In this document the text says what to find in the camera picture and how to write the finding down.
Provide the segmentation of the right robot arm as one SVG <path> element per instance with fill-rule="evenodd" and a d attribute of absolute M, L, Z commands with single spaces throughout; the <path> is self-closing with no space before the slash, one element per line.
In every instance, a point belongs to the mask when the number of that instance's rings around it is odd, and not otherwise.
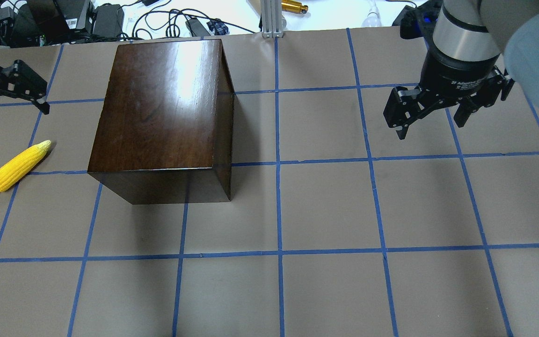
<path fill-rule="evenodd" d="M 539 0 L 428 0 L 396 18 L 404 40 L 424 38 L 418 85 L 391 90 L 383 115 L 400 140 L 435 110 L 470 116 L 504 101 L 518 83 L 539 107 Z"/>

